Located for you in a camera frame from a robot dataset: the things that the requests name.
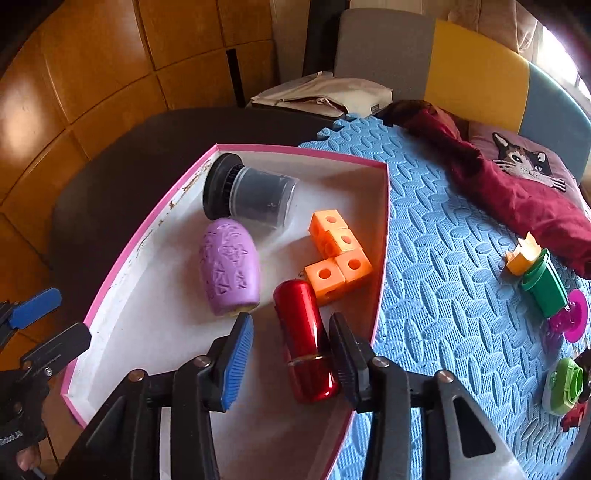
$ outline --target textured foam mat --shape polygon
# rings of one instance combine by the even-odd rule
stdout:
[[[437,165],[437,152],[399,127],[348,117],[306,148],[357,155],[389,165],[387,275],[374,350],[409,371],[456,374],[492,419],[530,479],[562,469],[578,429],[562,433],[541,409],[548,358],[542,314],[502,257],[516,237],[459,196]],[[567,291],[590,283],[553,258]],[[586,336],[591,329],[587,326]],[[577,344],[579,351],[583,342]],[[572,355],[565,343],[559,356]],[[361,479],[371,417],[357,414],[330,478]],[[412,479],[421,468],[421,426],[412,416]]]

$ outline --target magenta plastic toy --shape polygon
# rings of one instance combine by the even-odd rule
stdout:
[[[575,343],[585,332],[589,307],[584,293],[580,290],[570,292],[568,300],[568,305],[552,315],[548,324],[553,332],[564,333],[567,341]]]
[[[259,304],[259,258],[250,234],[240,223],[229,218],[212,222],[199,255],[207,300],[215,315],[236,315]]]

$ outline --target yellow toy piece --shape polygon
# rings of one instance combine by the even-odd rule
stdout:
[[[540,256],[542,251],[534,236],[527,232],[525,238],[517,239],[517,246],[512,252],[505,254],[507,269],[517,277],[527,272]]]

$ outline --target green plastic toy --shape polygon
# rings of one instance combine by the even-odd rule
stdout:
[[[530,269],[521,279],[521,287],[529,291],[544,314],[550,318],[566,307],[566,289],[550,260],[550,252],[544,248]]]
[[[552,415],[566,415],[583,391],[583,369],[572,358],[561,358],[548,371],[542,406]]]

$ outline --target dark table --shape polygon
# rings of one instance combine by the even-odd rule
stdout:
[[[210,108],[153,116],[102,151],[62,191],[50,262],[69,323],[81,322],[152,208],[214,144],[297,146],[332,122],[278,109]]]

